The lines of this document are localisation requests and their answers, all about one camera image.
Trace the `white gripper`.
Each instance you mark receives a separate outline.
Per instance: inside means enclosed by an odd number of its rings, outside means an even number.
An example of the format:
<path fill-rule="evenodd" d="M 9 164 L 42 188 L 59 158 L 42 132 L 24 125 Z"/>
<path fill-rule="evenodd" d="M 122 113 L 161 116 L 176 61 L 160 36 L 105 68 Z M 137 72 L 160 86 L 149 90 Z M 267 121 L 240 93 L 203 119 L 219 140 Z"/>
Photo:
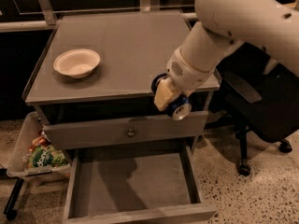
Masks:
<path fill-rule="evenodd" d="M 214 72 L 212 66 L 207 71 L 190 66 L 177 48 L 166 65 L 169 77 L 160 78 L 154 96 L 154 104 L 159 111 L 164 111 L 181 93 L 190 96 L 203 85 Z"/>

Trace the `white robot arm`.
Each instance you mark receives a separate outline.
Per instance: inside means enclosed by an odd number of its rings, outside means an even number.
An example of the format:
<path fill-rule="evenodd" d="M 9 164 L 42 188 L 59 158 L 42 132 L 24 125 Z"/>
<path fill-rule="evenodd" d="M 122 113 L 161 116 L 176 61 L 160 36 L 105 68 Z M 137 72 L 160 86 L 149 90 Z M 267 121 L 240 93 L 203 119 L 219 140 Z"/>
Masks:
<path fill-rule="evenodd" d="M 182 118 L 187 97 L 243 43 L 261 49 L 299 76 L 299 12 L 276 0 L 195 0 L 198 22 L 166 65 L 165 78 L 152 82 L 160 111 Z"/>

